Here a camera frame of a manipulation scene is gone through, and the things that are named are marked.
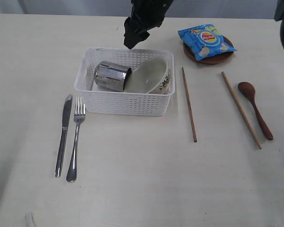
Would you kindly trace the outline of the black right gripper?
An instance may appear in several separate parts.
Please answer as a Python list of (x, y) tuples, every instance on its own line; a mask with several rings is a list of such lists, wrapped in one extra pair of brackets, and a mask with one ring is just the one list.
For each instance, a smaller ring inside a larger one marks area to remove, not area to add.
[(130, 17), (124, 22), (124, 45), (128, 49), (145, 41), (148, 30), (160, 27), (173, 0), (132, 0)]

